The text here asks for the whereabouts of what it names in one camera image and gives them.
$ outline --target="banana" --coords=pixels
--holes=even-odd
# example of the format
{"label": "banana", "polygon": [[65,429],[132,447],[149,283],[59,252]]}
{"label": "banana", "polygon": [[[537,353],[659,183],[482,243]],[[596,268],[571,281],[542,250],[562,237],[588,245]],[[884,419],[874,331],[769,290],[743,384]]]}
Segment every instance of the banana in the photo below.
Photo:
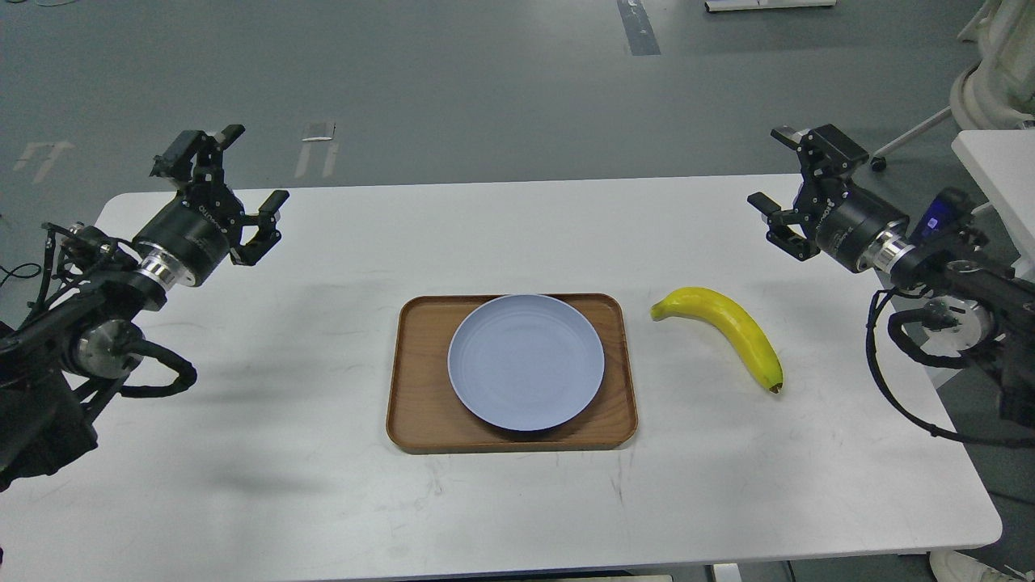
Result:
{"label": "banana", "polygon": [[773,394],[783,387],[783,369],[766,334],[743,308],[726,295],[704,287],[683,287],[655,303],[650,316],[654,321],[678,316],[711,323],[730,340],[762,387]]}

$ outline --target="light blue plate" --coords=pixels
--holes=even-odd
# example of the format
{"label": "light blue plate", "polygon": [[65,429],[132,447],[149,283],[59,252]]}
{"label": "light blue plate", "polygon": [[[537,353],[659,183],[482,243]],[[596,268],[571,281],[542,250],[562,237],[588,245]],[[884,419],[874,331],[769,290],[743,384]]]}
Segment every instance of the light blue plate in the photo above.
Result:
{"label": "light blue plate", "polygon": [[603,379],[603,346],[571,305],[545,295],[483,303],[449,344],[449,380],[482,420],[539,431],[573,418]]}

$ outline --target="table surface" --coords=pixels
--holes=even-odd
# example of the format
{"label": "table surface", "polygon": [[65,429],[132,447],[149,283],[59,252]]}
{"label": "table surface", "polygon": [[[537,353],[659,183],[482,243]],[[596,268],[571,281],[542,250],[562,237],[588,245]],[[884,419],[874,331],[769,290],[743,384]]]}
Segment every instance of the table surface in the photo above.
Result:
{"label": "table surface", "polygon": [[[745,199],[796,175],[306,188],[257,266],[142,314],[198,368],[117,399],[100,446],[0,496],[5,580],[315,580],[715,563],[978,547],[1001,522],[964,447],[869,378],[877,278],[765,240]],[[268,191],[237,193],[249,209]],[[131,237],[169,194],[112,200]],[[727,340],[651,321],[673,289],[747,309],[773,396]],[[421,295],[595,292],[625,318],[640,427],[615,450],[412,456],[385,433],[401,308]],[[950,426],[882,336],[903,403]],[[142,366],[134,383],[169,379]]]}
{"label": "table surface", "polygon": [[1035,264],[1035,130],[960,132],[952,149],[999,212],[1021,256]]}

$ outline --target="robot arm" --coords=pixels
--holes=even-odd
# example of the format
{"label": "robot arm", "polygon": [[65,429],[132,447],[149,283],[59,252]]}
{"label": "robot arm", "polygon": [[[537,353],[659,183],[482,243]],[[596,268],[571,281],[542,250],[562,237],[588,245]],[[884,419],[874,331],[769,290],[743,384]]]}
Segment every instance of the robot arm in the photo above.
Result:
{"label": "robot arm", "polygon": [[[822,251],[852,272],[876,268],[898,289],[921,290],[922,308],[889,321],[899,349],[926,366],[979,368],[1000,386],[1000,416],[1035,428],[1035,285],[980,252],[987,239],[971,226],[966,195],[943,191],[907,235],[906,214],[853,182],[868,153],[839,129],[772,135],[797,152],[802,185],[790,209],[763,193],[748,197],[766,217],[767,239],[801,261]],[[906,334],[907,323],[948,340],[959,355],[927,354]]]}
{"label": "robot arm", "polygon": [[[173,200],[126,242],[95,227],[45,224],[48,245],[38,299],[17,329],[0,331],[0,491],[18,477],[54,474],[97,446],[93,420],[115,397],[160,398],[187,389],[197,372],[175,352],[148,342],[132,318],[157,311],[177,283],[201,285],[229,254],[256,264],[277,241],[275,191],[256,214],[224,182],[223,151],[244,132],[183,132],[152,175],[176,186]],[[241,229],[258,230],[241,243]],[[57,236],[63,237],[55,265]],[[120,245],[131,246],[138,260]],[[64,285],[48,296],[51,273]],[[76,291],[58,301],[69,291]],[[127,386],[144,357],[176,372],[166,386]],[[86,380],[72,388],[64,373]]]}

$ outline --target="wooden tray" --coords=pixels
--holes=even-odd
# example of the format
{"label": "wooden tray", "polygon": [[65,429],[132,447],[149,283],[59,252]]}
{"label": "wooden tray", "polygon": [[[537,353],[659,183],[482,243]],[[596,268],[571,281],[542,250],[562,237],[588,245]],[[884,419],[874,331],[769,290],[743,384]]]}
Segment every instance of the wooden tray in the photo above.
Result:
{"label": "wooden tray", "polygon": [[395,340],[388,436],[412,454],[614,448],[637,431],[637,405],[618,302],[601,294],[551,295],[579,310],[603,344],[603,380],[574,418],[544,431],[501,429],[456,398],[446,355],[464,318],[498,295],[417,297],[403,307]]}

